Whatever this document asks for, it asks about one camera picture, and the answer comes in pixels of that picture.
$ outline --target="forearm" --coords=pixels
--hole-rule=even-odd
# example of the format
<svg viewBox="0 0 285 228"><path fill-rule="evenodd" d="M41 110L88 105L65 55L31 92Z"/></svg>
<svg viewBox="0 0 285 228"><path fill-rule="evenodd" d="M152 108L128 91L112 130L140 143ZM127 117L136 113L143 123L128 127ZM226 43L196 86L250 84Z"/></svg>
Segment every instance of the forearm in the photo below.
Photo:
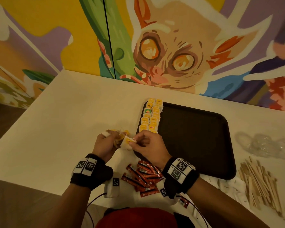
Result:
<svg viewBox="0 0 285 228"><path fill-rule="evenodd" d="M61 196L59 204L53 208L46 228L80 227L90 194L89 188L70 184Z"/></svg>
<svg viewBox="0 0 285 228"><path fill-rule="evenodd" d="M212 227L217 225L217 223L211 222L212 215L215 215L215 220L222 218L232 227L269 228L240 203L200 177L188 190L187 195L198 208L206 212L203 215Z"/></svg>

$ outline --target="painted nose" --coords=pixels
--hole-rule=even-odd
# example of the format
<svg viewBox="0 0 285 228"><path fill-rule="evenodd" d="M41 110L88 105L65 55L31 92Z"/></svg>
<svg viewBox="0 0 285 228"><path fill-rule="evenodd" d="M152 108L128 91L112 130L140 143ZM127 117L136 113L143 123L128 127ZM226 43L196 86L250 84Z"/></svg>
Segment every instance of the painted nose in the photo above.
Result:
<svg viewBox="0 0 285 228"><path fill-rule="evenodd" d="M163 75L163 70L161 68L159 68L158 66L153 66L151 67L150 73L153 75Z"/></svg>

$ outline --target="floor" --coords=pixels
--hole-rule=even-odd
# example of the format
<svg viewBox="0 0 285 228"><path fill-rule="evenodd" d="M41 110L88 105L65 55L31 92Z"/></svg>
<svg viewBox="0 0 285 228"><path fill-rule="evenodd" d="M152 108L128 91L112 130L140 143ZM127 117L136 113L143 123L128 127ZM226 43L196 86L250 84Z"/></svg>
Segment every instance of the floor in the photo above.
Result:
<svg viewBox="0 0 285 228"><path fill-rule="evenodd" d="M0 104L0 138L24 111ZM0 181L0 228L43 227L42 224L59 199L59 195ZM95 225L105 210L93 204L89 207ZM92 227L88 216L85 216L84 223L85 227Z"/></svg>

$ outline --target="orange eye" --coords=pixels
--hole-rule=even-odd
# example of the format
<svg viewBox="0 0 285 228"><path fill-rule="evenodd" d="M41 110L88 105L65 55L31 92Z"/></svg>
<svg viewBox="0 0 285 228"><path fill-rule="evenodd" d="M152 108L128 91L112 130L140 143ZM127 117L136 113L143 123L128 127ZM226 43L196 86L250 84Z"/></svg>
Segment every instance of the orange eye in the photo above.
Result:
<svg viewBox="0 0 285 228"><path fill-rule="evenodd" d="M190 69L194 65L194 57L189 54L182 54L177 56L172 65L177 71L184 71Z"/></svg>
<svg viewBox="0 0 285 228"><path fill-rule="evenodd" d="M159 49L156 45L156 42L150 38L141 41L140 49L142 55L149 60L153 60L159 55Z"/></svg>

